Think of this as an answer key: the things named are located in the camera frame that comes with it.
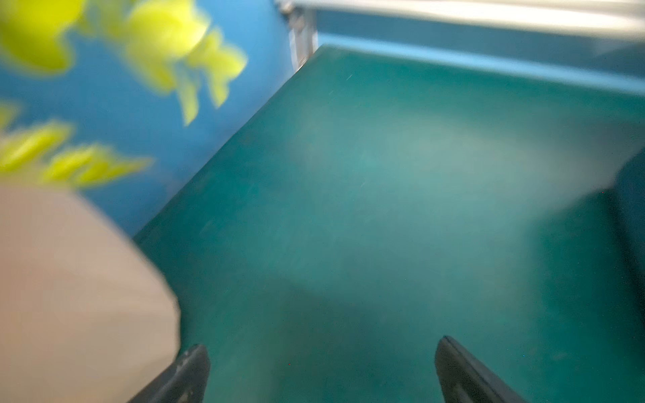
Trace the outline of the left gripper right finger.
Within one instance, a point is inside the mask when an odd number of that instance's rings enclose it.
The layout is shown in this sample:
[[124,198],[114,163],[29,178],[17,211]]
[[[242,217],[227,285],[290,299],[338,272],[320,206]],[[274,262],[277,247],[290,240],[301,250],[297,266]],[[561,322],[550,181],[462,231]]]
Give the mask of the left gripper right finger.
[[434,364],[445,402],[527,402],[450,336],[438,342]]

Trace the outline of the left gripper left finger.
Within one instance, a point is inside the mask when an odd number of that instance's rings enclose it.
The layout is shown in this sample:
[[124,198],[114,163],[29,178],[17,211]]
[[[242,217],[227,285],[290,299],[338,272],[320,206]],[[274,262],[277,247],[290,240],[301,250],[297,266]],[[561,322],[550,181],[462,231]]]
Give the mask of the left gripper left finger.
[[193,345],[129,403],[202,403],[210,368],[206,347]]

